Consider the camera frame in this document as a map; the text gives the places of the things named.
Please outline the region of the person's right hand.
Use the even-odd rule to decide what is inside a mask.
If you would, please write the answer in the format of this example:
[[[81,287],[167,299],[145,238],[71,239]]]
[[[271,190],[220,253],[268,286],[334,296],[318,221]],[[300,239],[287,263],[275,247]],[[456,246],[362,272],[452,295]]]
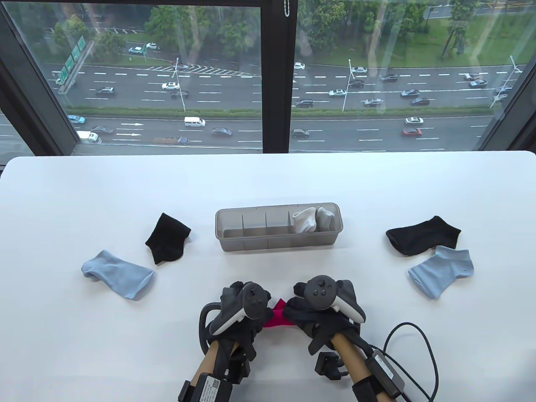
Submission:
[[[332,339],[335,335],[341,334],[351,344],[367,350],[360,337],[360,324],[352,323],[348,317],[341,312],[335,312],[329,307],[326,310],[317,310],[305,299],[306,283],[296,283],[294,285],[294,297],[291,297],[284,309],[283,316],[291,323],[295,324],[312,340],[308,346],[311,356],[318,353],[326,346],[330,350],[335,350]]]

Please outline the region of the person's left hand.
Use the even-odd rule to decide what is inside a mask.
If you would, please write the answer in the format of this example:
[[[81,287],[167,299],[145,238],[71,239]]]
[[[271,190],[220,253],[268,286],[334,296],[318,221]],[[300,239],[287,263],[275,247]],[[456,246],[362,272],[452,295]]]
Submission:
[[[203,346],[218,343],[217,359],[221,361],[245,359],[251,362],[257,356],[253,346],[255,337],[273,317],[273,310],[265,308],[261,318],[252,320],[245,317],[219,335],[211,335],[209,325],[207,325],[199,333],[199,339]]]

